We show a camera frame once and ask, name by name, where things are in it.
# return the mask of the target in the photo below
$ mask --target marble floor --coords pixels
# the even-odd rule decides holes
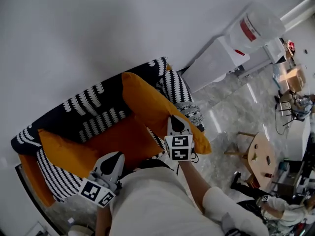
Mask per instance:
[[[282,127],[287,120],[280,112],[275,113],[274,95],[278,87],[272,79],[273,66],[267,66],[246,78],[238,79],[233,73],[217,83],[211,83],[193,94],[204,116],[205,136],[209,140],[212,153],[199,155],[196,168],[212,186],[220,187],[235,201],[243,199],[240,193],[229,188],[235,171],[241,171],[247,178],[249,172],[237,156],[224,155],[224,151],[237,144],[240,151],[246,150],[251,139],[237,135],[238,131],[257,133],[265,132],[274,148],[276,159],[279,162],[286,154],[286,134]],[[169,160],[167,155],[161,158],[171,168],[177,164]],[[179,180],[188,190],[187,183],[181,171]],[[95,227],[96,207],[84,199],[74,196],[66,203],[55,203],[50,208],[41,205],[47,216],[58,228],[65,233],[73,218],[76,224],[88,224]]]

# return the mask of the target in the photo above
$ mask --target person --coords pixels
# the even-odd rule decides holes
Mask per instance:
[[[123,188],[97,211],[96,236],[267,236],[262,220],[211,187],[189,161],[179,162],[193,205],[175,173],[158,159],[121,179]]]
[[[297,115],[298,120],[305,119],[310,115],[315,103],[315,95],[300,96],[297,93],[288,90],[284,94],[278,91],[279,96],[275,95],[275,101],[279,103],[289,102],[292,112]]]
[[[315,195],[301,205],[289,205],[284,199],[274,197],[268,192],[258,188],[249,188],[239,182],[241,173],[237,172],[231,184],[231,189],[237,190],[244,195],[254,198],[255,201],[263,196],[270,196],[268,202],[261,202],[262,215],[268,220],[276,220],[278,224],[290,227],[302,222],[315,206]]]

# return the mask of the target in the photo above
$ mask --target white t-shirt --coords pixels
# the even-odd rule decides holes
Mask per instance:
[[[281,219],[278,219],[266,211],[263,211],[263,215],[269,220],[278,220],[279,224],[283,226],[294,226],[308,215],[304,205],[289,205],[285,200],[280,198],[270,197],[267,204],[273,209],[284,211],[283,216]]]
[[[219,188],[204,198],[205,215],[195,208],[173,171],[166,167],[142,169],[122,179],[123,188],[112,203],[111,236],[223,236],[221,218],[252,236],[267,236],[261,219],[243,209]]]

